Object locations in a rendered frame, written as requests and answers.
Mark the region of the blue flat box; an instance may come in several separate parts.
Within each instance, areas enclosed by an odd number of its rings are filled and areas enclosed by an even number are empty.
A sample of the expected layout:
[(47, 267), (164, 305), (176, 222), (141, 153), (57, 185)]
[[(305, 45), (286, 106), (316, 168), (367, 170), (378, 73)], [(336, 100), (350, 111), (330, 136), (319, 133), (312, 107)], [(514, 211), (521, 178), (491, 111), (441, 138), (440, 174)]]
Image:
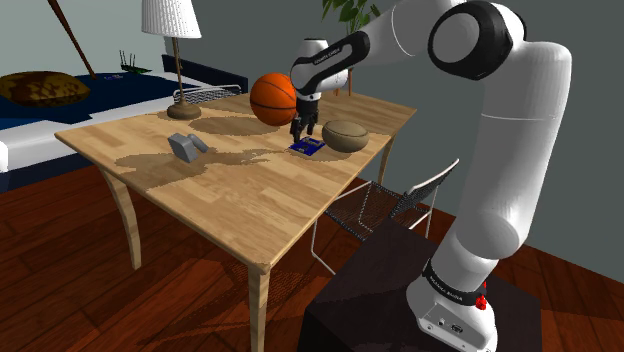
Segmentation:
[(301, 138), (298, 142), (293, 143), (290, 146), (291, 150), (302, 153), (307, 156), (312, 156), (318, 150), (320, 150), (325, 145), (325, 142), (322, 140), (316, 140), (309, 136)]

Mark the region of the tan round bowl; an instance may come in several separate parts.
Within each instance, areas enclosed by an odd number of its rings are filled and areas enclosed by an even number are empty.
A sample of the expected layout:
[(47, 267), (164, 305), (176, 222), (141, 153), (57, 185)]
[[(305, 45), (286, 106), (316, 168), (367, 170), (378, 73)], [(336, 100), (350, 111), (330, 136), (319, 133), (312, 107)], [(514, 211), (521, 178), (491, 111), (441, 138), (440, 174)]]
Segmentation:
[(333, 120), (322, 128), (322, 139), (331, 149), (342, 153), (353, 153), (363, 149), (369, 142), (369, 132), (361, 125)]

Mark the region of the orange basketball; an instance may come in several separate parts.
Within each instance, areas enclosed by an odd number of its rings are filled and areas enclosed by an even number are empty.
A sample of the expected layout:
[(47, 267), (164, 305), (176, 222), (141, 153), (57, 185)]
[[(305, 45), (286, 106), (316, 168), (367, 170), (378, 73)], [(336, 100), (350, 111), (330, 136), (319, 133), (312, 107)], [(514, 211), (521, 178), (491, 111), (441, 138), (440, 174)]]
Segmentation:
[(296, 113), (296, 94), (290, 78), (282, 73), (261, 76), (252, 86), (250, 105), (254, 115), (264, 124), (289, 124)]

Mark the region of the wooden table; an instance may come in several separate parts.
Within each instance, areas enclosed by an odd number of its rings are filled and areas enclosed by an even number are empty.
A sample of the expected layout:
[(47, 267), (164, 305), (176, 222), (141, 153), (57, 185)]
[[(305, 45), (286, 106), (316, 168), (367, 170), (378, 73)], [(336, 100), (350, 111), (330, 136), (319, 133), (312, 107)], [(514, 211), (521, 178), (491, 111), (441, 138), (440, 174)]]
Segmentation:
[[(369, 132), (361, 150), (290, 149), (287, 127), (263, 124), (247, 95), (206, 102), (193, 120), (163, 112), (61, 131), (58, 139), (97, 165), (122, 216), (131, 262), (141, 264), (132, 193), (172, 215), (248, 269), (251, 351), (264, 352), (271, 269), (375, 157), (386, 157), (413, 109), (352, 93), (324, 94), (321, 122), (346, 120)], [(168, 138), (195, 134), (208, 147), (187, 163)]]

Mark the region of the green potted plant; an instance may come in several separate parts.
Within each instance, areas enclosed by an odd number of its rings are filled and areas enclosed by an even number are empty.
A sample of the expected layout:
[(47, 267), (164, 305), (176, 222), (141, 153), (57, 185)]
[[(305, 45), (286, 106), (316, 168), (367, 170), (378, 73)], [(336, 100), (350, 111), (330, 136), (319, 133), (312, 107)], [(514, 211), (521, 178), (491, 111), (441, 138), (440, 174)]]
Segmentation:
[(322, 0), (322, 20), (330, 10), (339, 10), (339, 22), (345, 24), (346, 35), (349, 36), (381, 15), (375, 4), (367, 2), (368, 0)]

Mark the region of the grey angular object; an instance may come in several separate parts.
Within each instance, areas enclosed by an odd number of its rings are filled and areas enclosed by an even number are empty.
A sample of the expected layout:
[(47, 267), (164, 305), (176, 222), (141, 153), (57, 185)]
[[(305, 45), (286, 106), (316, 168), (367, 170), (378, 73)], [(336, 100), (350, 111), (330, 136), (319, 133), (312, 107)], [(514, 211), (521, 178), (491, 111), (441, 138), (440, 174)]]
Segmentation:
[(197, 151), (205, 153), (209, 150), (209, 147), (195, 134), (184, 136), (175, 133), (168, 138), (168, 142), (174, 155), (187, 163), (198, 158)]

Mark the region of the white shade table lamp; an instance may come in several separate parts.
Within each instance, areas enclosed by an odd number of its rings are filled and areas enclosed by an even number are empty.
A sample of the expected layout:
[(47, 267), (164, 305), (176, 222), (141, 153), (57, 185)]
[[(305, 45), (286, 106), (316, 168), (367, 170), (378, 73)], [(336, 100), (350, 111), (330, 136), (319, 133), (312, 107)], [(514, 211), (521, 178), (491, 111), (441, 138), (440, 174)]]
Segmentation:
[(192, 0), (141, 0), (141, 30), (144, 33), (169, 37), (172, 40), (179, 101), (167, 108), (167, 116), (176, 120), (192, 120), (201, 115), (199, 107), (190, 104), (183, 91), (179, 39), (202, 37)]

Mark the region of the dark router with antennas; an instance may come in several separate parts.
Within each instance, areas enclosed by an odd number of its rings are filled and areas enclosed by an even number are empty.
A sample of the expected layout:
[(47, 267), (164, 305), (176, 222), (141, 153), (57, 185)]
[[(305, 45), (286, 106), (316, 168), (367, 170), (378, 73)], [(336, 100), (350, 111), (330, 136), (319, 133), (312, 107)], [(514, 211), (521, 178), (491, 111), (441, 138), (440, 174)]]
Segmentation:
[(136, 56), (132, 53), (129, 56), (126, 56), (123, 50), (119, 51), (120, 56), (120, 67), (123, 71), (134, 73), (134, 74), (144, 74), (150, 72), (150, 69), (142, 68), (136, 65)]

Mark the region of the dark robot stand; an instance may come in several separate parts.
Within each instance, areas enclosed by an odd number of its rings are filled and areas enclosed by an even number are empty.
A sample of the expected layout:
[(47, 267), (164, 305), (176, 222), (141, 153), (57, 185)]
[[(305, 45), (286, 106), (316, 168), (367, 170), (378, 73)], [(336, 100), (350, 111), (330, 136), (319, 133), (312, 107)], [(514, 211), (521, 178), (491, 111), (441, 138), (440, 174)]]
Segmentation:
[[(437, 245), (384, 221), (307, 306), (297, 352), (459, 352), (422, 332), (406, 290)], [(542, 352), (540, 301), (492, 275), (496, 352)]]

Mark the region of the bed with dark blue cover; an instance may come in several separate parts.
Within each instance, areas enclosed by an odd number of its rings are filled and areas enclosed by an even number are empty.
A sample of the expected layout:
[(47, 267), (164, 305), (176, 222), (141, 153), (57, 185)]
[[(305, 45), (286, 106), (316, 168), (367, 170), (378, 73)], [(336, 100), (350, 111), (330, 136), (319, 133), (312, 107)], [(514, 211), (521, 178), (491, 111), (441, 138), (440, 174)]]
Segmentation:
[(89, 97), (63, 107), (22, 107), (0, 97), (0, 193), (91, 164), (56, 139), (57, 132), (166, 109), (179, 86), (174, 58), (164, 54), (162, 61), (162, 73), (81, 75)]

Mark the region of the brown wooden bat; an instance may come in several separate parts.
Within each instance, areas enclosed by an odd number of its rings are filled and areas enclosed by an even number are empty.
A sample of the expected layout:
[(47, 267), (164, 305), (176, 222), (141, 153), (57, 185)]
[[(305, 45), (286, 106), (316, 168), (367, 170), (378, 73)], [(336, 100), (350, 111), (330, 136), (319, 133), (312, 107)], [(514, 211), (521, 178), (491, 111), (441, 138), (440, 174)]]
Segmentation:
[(46, 0), (50, 6), (50, 8), (52, 9), (52, 11), (54, 12), (55, 16), (57, 17), (57, 19), (59, 20), (61, 26), (64, 28), (66, 34), (68, 35), (70, 41), (72, 42), (74, 48), (76, 49), (77, 53), (79, 54), (83, 64), (85, 65), (85, 68), (87, 69), (90, 77), (92, 80), (96, 80), (97, 76), (94, 72), (94, 70), (92, 69), (90, 63), (88, 62), (88, 59), (86, 58), (86, 55), (84, 54), (82, 48), (80, 47), (75, 35), (73, 34), (73, 31), (58, 3), (58, 0)]

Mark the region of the brown patterned pillow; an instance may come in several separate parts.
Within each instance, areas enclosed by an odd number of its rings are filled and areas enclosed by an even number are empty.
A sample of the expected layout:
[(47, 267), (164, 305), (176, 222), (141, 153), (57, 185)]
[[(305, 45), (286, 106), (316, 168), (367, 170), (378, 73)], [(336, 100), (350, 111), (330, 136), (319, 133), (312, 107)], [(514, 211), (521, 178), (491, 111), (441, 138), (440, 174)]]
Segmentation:
[(0, 96), (25, 107), (61, 107), (83, 101), (90, 93), (77, 78), (60, 72), (28, 71), (0, 77)]

